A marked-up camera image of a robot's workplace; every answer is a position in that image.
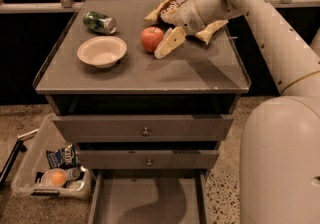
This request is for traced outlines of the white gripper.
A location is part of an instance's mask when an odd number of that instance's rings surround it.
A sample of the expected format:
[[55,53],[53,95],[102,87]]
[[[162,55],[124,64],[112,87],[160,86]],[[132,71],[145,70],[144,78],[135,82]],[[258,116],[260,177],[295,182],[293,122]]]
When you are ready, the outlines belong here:
[[161,8],[161,20],[172,24],[163,40],[159,43],[154,55],[157,59],[166,57],[179,47],[188,35],[195,35],[206,28],[195,7],[195,0],[169,0]]

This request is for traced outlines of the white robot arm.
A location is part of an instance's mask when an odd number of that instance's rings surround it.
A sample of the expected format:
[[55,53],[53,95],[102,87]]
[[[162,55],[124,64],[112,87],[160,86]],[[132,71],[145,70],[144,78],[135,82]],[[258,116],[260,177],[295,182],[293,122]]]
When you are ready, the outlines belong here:
[[255,108],[240,149],[240,224],[320,224],[320,56],[269,0],[187,0],[184,36],[245,17],[279,95]]

